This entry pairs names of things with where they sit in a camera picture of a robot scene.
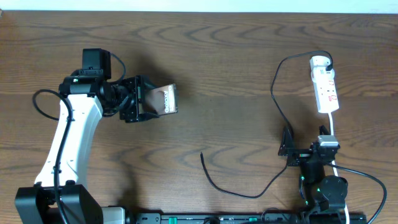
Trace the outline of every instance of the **electrical outlet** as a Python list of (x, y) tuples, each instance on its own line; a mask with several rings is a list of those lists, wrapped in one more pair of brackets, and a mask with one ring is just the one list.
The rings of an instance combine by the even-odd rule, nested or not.
[(311, 79), (315, 90), (319, 113), (331, 113), (339, 108), (335, 86), (335, 71), (326, 71), (330, 59), (324, 56), (314, 56), (310, 60)]

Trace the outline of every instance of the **wood grain surface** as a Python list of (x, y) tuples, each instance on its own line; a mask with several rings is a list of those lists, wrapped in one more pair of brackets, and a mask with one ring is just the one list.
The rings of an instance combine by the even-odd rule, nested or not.
[[(4, 12), (0, 19), (0, 222), (20, 223), (19, 187), (34, 183), (57, 123), (32, 106), (34, 91), (58, 89), (81, 68), (82, 49), (118, 55), (127, 77), (145, 74), (158, 85), (176, 83), (179, 112), (144, 123), (118, 117), (99, 123), (88, 164), (88, 190), (101, 206), (163, 212), (262, 212), (303, 206), (299, 170), (280, 171), (284, 125), (269, 88), (286, 56), (328, 50), (335, 61), (340, 110), (333, 114), (341, 144), (336, 163), (380, 178), (388, 189), (375, 223), (398, 219), (398, 17), (362, 14), (206, 14), (152, 12)], [(281, 68), (274, 93), (299, 146), (328, 125), (318, 114), (309, 78), (310, 57)], [(113, 78), (121, 73), (113, 60)], [(40, 97), (56, 116), (59, 102)], [(370, 218), (382, 199), (377, 183), (341, 172), (350, 211)]]

